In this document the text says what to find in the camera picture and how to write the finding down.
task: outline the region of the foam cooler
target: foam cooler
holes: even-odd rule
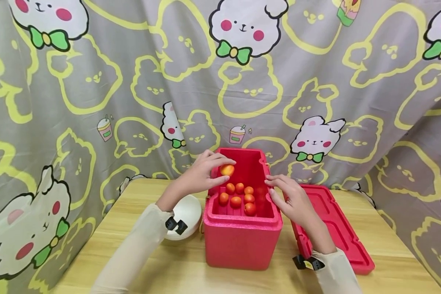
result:
[[[243,194],[229,195],[229,200],[234,196],[242,198],[240,208],[219,205],[218,196],[226,191],[227,183],[209,190],[210,199],[203,215],[206,262],[212,267],[266,270],[283,220],[264,183],[270,174],[265,155],[259,149],[220,148],[217,152],[236,161],[234,174],[227,183],[243,183],[254,189],[257,214],[245,215]],[[218,168],[212,170],[212,177],[220,175]]]

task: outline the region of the tomato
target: tomato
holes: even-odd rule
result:
[[[237,192],[237,194],[243,194],[243,184],[242,183],[237,183],[237,185],[235,185],[235,192]]]
[[[226,206],[227,202],[229,202],[229,195],[227,193],[221,193],[219,195],[219,204],[220,204],[220,206]]]
[[[234,192],[235,192],[235,186],[234,186],[234,184],[233,184],[233,183],[228,183],[228,184],[225,186],[225,191],[227,192],[227,194],[230,194],[230,195],[234,194]]]
[[[224,164],[223,166],[220,167],[220,173],[223,176],[232,176],[232,174],[234,173],[234,166],[231,164]]]
[[[235,196],[230,198],[230,206],[232,208],[239,208],[242,206],[242,198],[240,198],[239,196]]]
[[[246,187],[245,188],[245,194],[253,195],[253,188],[251,186]]]
[[[253,195],[245,194],[245,196],[243,196],[243,203],[246,204],[246,203],[254,203],[254,202],[255,202],[255,198],[253,197]]]
[[[245,204],[244,212],[247,216],[254,216],[256,214],[256,206],[253,203]]]

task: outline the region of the green bow tie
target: green bow tie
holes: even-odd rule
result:
[[[302,152],[302,151],[298,153],[296,158],[297,161],[311,160],[315,163],[322,162],[322,159],[323,159],[323,152],[317,154],[307,154],[306,152]]]
[[[37,49],[43,49],[44,46],[52,46],[59,51],[66,52],[71,47],[67,34],[62,30],[46,33],[40,32],[30,25],[29,32],[31,33],[31,42]]]
[[[65,219],[61,219],[59,225],[57,226],[56,236],[54,236],[49,245],[44,247],[41,251],[38,252],[38,254],[33,257],[33,263],[35,267],[42,266],[42,264],[49,257],[49,254],[51,254],[52,248],[56,247],[57,243],[59,243],[59,240],[62,239],[62,237],[65,235],[65,233],[67,233],[68,230],[69,223],[67,223]]]
[[[177,140],[177,139],[173,139],[171,141],[171,145],[173,146],[173,148],[180,148],[181,146],[186,146],[186,141],[185,140]]]
[[[252,49],[250,47],[237,49],[232,47],[227,41],[222,40],[219,43],[219,47],[217,47],[216,54],[220,58],[230,56],[231,58],[235,58],[239,65],[246,65],[252,55]]]

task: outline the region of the beige sleeve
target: beige sleeve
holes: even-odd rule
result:
[[[332,254],[312,253],[325,264],[323,269],[316,271],[323,294],[362,294],[348,258],[342,250],[337,250]]]
[[[128,293],[128,288],[139,275],[150,254],[167,235],[165,222],[171,216],[173,213],[163,212],[155,204],[150,204],[110,258],[90,294]]]

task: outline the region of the wooden table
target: wooden table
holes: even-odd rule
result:
[[[53,293],[89,293],[141,212],[169,183],[156,179],[131,182]],[[353,192],[332,193],[376,264],[369,276],[358,276],[365,294],[441,294],[440,287],[366,199]],[[206,193],[195,196],[204,206]],[[298,254],[297,244],[291,222],[284,215],[283,222],[273,259],[264,272],[209,267],[204,239],[196,233],[185,241],[163,241],[134,281],[131,293],[321,293],[312,271],[295,268],[292,257]]]

